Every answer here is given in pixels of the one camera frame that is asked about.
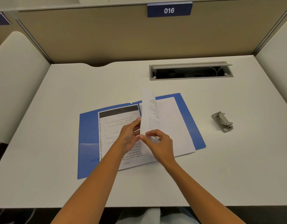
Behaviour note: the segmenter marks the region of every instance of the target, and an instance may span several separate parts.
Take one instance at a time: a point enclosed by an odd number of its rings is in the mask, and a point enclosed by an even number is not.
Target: person's left arm
[[[119,137],[51,224],[99,223],[123,156],[139,140],[141,119],[123,126]]]

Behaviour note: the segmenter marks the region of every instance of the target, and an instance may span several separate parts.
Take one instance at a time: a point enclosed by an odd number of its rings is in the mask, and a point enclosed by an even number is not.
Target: dark floor
[[[0,144],[0,159],[7,144]],[[229,206],[246,224],[287,224],[287,206]],[[100,224],[116,223],[123,208],[105,208]],[[49,224],[60,208],[37,208],[28,224]],[[15,224],[25,224],[33,209],[6,209],[0,216],[0,224],[15,221]]]

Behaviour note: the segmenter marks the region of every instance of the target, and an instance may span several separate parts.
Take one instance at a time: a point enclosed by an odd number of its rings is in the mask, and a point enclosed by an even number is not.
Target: white side divider
[[[25,37],[12,32],[0,46],[0,142],[9,143],[50,64]]]
[[[287,22],[257,54],[256,59],[287,102]]]

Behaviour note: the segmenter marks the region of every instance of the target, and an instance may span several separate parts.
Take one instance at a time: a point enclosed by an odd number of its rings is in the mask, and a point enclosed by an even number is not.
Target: open folder
[[[155,100],[159,126],[154,127],[160,128],[173,139],[175,156],[206,147],[181,94],[159,96]],[[89,176],[117,138],[122,126],[138,118],[141,110],[141,127],[147,129],[143,119],[148,113],[143,108],[149,107],[145,105],[145,101],[144,107],[141,103],[142,101],[125,103],[80,114],[78,179]],[[124,156],[120,170],[154,161],[155,158],[149,154],[149,150],[145,150],[141,141],[138,141]]]

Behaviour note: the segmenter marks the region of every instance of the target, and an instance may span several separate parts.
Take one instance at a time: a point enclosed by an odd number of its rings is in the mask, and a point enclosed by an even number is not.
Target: blue folder
[[[196,150],[206,147],[206,144],[183,100],[180,93],[169,94],[156,97],[156,100],[174,97],[184,119],[186,127],[192,138]],[[80,114],[79,117],[79,146],[78,146],[78,173],[77,179],[86,178],[95,169],[100,162],[99,156],[99,122],[98,112],[106,111],[113,108],[124,107],[141,103],[125,103],[97,109],[94,111]]]

